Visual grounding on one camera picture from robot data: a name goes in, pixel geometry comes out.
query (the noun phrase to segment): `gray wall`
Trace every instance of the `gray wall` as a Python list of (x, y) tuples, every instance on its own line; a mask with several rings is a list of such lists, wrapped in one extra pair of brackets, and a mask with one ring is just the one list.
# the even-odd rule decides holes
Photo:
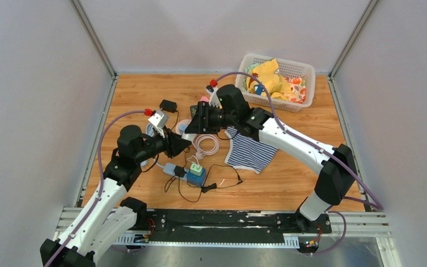
[(258, 53), (331, 71), (368, 0), (81, 0), (114, 68), (237, 71)]
[(403, 266), (427, 266), (427, 1), (380, 1), (336, 78)]
[(110, 82), (69, 1), (0, 1), (0, 266), (41, 266)]

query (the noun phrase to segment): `wooden table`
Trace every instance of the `wooden table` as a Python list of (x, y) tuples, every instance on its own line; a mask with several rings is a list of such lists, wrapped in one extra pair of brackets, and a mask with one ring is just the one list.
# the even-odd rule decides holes
[[(156, 109), (163, 99), (177, 103), (179, 120), (190, 118), (189, 107), (197, 104), (202, 96), (206, 96), (205, 86), (219, 75), (120, 75), (113, 96), (106, 125), (116, 116), (131, 110)], [(222, 80), (220, 85), (235, 83), (235, 77), (230, 76)], [(344, 143), (340, 122), (336, 114), (326, 76), (317, 76), (315, 85), (315, 97), (310, 107), (300, 112), (277, 111), (278, 116), (289, 126), (326, 144), (339, 146)], [(176, 115), (168, 113), (170, 119), (167, 127), (172, 127), (176, 121)], [(103, 167), (110, 161), (112, 150), (117, 146), (120, 129), (126, 125), (138, 125), (142, 130), (148, 122), (148, 117), (134, 114), (117, 121), (107, 132), (102, 143)], [(202, 148), (209, 150), (213, 141), (202, 143)], [(220, 140), (220, 150), (213, 156), (206, 156), (201, 160), (201, 165), (208, 169), (212, 164), (224, 165), (225, 157), (229, 151), (229, 141)], [(195, 149), (187, 156), (193, 155)], [(160, 154), (159, 162), (171, 162), (180, 166), (185, 164), (183, 154), (174, 159), (168, 159)], [(176, 180), (168, 192), (164, 192), (164, 186), (170, 176), (163, 173), (158, 166), (149, 172), (140, 175), (132, 186), (127, 196), (132, 196), (144, 201), (149, 208), (179, 208), (179, 209), (232, 209), (232, 210), (296, 210), (302, 201), (313, 190), (317, 175), (314, 174), (299, 160), (289, 156), (283, 151), (278, 151), (272, 162), (259, 174), (253, 171), (238, 170), (245, 182), (229, 189), (211, 190), (201, 195), (197, 203), (190, 203), (184, 197), (196, 200), (199, 188), (189, 187)], [(206, 185), (216, 182), (220, 184), (225, 179), (223, 186), (233, 185), (237, 181), (232, 168), (213, 167), (208, 176)], [(83, 204), (94, 193), (100, 180), (95, 160), (91, 177), (87, 185), (87, 191)], [(356, 183), (350, 189), (348, 196), (360, 198)], [(336, 207), (340, 211), (363, 211), (360, 203), (344, 200)]]

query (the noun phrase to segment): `white plastic basket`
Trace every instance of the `white plastic basket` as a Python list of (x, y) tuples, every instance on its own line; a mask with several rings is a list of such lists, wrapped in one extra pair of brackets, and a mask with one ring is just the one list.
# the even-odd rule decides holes
[[(268, 60), (271, 60), (273, 57), (260, 56), (256, 54), (247, 54), (241, 61), (240, 69), (238, 71), (244, 71), (250, 65), (255, 63), (263, 63)], [(307, 76), (307, 84), (305, 90), (305, 101), (302, 104), (294, 103), (285, 100), (272, 99), (274, 107), (281, 110), (288, 110), (292, 112), (298, 112), (304, 107), (309, 107), (312, 105), (312, 100), (314, 99), (315, 94), (315, 68), (308, 64), (295, 62), (292, 60), (283, 60), (281, 58), (276, 58), (277, 63), (279, 64), (279, 71), (284, 77), (295, 78)], [(263, 106), (269, 106), (269, 101), (266, 96), (259, 96), (253, 93), (245, 92), (243, 90), (243, 81), (245, 76), (237, 75), (235, 80), (235, 86), (240, 88), (243, 92), (243, 96), (246, 101), (250, 103), (255, 103)]]

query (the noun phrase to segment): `blue power strip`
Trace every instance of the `blue power strip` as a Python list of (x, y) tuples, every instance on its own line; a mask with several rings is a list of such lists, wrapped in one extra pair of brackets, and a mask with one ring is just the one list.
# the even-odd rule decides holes
[[(165, 167), (163, 168), (163, 172), (170, 175), (170, 176), (174, 176), (174, 168), (176, 167), (176, 165), (172, 164), (172, 163), (166, 163)], [(183, 181), (188, 182), (191, 185), (195, 185), (197, 187), (202, 187), (203, 183), (205, 182), (205, 179), (207, 178), (207, 170), (205, 168), (202, 168), (202, 174), (201, 175), (195, 175), (193, 173), (191, 173), (191, 171), (189, 169), (184, 168), (184, 171), (186, 172), (186, 174), (184, 174), (183, 177), (177, 177)]]

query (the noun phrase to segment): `striped shirt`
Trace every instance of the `striped shirt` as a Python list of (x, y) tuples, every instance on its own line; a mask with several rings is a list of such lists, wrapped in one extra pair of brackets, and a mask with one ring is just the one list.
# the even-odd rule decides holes
[[(225, 134), (231, 138), (236, 134), (236, 129), (228, 127)], [(259, 174), (277, 152), (277, 148), (253, 140), (240, 134), (230, 139), (230, 150), (225, 163), (235, 169), (245, 169)]]

